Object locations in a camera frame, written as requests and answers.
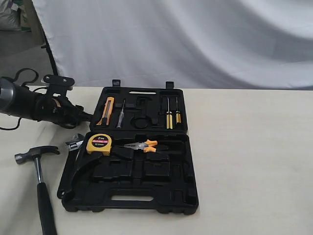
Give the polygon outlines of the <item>left grey black robot arm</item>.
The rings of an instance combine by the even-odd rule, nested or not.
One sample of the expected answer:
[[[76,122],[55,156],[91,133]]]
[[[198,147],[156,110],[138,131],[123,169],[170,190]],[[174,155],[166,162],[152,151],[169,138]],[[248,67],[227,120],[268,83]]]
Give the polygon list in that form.
[[[75,83],[70,77],[45,75],[48,84],[45,94],[30,91],[6,78],[0,79],[0,112],[9,116],[48,121],[66,129],[73,129],[81,122],[91,121],[91,114],[84,107],[73,105],[67,98],[67,91]]]

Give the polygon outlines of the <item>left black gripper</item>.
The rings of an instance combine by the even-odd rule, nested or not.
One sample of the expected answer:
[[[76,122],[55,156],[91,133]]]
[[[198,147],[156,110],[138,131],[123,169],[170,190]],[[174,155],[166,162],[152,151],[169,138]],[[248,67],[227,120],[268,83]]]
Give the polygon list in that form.
[[[43,95],[35,103],[34,120],[52,122],[66,129],[79,126],[81,121],[91,121],[93,115],[86,113],[83,106],[78,105],[77,109],[76,116],[72,105],[67,106],[67,103]]]

